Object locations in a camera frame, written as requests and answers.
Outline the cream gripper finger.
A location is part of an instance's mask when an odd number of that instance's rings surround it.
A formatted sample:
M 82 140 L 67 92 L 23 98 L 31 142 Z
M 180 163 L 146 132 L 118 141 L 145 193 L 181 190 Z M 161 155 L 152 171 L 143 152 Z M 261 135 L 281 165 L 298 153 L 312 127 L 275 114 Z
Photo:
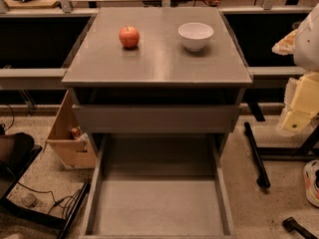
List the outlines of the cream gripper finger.
M 298 133 L 319 114 L 319 73 L 290 78 L 285 89 L 281 133 Z

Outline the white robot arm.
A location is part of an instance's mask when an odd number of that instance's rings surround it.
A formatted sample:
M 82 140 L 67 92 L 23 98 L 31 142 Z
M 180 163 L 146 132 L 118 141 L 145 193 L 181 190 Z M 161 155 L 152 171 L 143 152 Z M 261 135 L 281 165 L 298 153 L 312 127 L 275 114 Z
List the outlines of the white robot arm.
M 306 73 L 290 78 L 276 130 L 284 136 L 302 131 L 319 114 L 319 4 L 293 30 L 272 47 L 278 55 L 292 55 L 294 64 Z

